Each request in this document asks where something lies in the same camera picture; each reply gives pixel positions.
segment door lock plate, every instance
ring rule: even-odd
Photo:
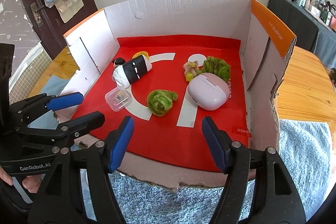
[[[33,4],[30,5],[30,9],[34,15],[36,24],[38,28],[41,28],[43,26],[43,21],[42,18],[40,16],[39,10],[37,9],[36,3],[34,2]]]

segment yellow round object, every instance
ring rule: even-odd
[[[135,55],[133,55],[132,59],[138,57],[141,54],[145,55],[145,57],[149,60],[148,52],[137,52]]]

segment green dinosaur plush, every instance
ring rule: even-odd
[[[147,97],[147,106],[156,116],[165,115],[177,100],[177,93],[169,90],[153,90]]]
[[[225,82],[228,82],[231,77],[230,70],[230,65],[228,65],[223,59],[208,56],[208,58],[204,60],[203,68],[199,70],[198,74],[205,72],[213,73]]]

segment small transparent case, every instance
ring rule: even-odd
[[[124,87],[117,86],[105,95],[105,101],[113,111],[118,112],[131,103],[132,96]]]

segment door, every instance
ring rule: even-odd
[[[61,19],[58,10],[55,6],[52,8],[43,8],[39,11],[43,26],[38,27],[33,12],[30,8],[32,3],[36,3],[37,8],[42,7],[44,0],[22,0],[26,8],[27,15],[33,23],[33,28],[41,39],[41,43],[49,56],[54,59],[67,45],[63,34],[69,29],[81,22],[97,11],[97,6],[94,0],[82,0],[84,6],[67,22],[64,23]]]

